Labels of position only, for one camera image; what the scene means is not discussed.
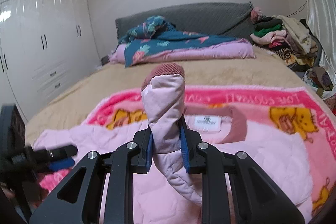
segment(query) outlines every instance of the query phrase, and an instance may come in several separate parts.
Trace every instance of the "power cord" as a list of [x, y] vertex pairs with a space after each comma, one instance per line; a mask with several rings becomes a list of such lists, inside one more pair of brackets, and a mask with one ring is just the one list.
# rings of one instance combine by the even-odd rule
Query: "power cord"
[[298, 14], [299, 12], [303, 11], [304, 8], [305, 8], [305, 6], [306, 6], [306, 4], [307, 4], [307, 1], [306, 1], [306, 2], [305, 2], [299, 9], [297, 9], [294, 13], [288, 15], [287, 17], [289, 17], [289, 16], [294, 16], [294, 15]]

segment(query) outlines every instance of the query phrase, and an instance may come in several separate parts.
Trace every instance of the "beige bedspread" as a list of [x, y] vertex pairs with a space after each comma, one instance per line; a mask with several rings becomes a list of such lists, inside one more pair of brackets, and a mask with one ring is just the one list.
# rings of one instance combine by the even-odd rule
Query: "beige bedspread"
[[[279, 87], [304, 86], [303, 81], [277, 56], [255, 48], [256, 59], [200, 60], [177, 62], [184, 67], [187, 85], [265, 85]], [[81, 80], [65, 91], [26, 127], [26, 143], [33, 143], [46, 128], [66, 129], [80, 124], [101, 99], [112, 93], [140, 87], [157, 64], [105, 65], [101, 70]], [[323, 109], [334, 117], [323, 101]]]

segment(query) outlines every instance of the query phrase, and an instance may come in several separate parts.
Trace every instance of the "gray headboard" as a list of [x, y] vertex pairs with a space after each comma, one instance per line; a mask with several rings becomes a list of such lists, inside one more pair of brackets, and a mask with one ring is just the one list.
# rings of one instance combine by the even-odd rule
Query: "gray headboard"
[[242, 37], [251, 40], [254, 32], [249, 3], [194, 3], [176, 5], [145, 11], [128, 17], [117, 18], [118, 39], [130, 28], [144, 22], [148, 17], [160, 15], [176, 25], [177, 30], [206, 34]]

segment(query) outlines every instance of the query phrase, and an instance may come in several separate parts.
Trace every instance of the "clothing label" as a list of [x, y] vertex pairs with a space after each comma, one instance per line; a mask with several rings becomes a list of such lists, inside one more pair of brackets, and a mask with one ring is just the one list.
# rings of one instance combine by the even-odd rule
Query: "clothing label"
[[203, 131], [218, 130], [221, 125], [220, 116], [196, 115], [194, 126]]

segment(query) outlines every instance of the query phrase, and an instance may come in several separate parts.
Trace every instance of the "teal floral comforter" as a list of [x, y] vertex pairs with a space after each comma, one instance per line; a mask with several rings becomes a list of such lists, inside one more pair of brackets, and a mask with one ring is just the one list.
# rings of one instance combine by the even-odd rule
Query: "teal floral comforter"
[[204, 48], [223, 42], [237, 40], [235, 37], [207, 35], [195, 32], [177, 31], [175, 26], [162, 16], [152, 16], [119, 39], [126, 43], [125, 67], [138, 63], [145, 56], [176, 49]]

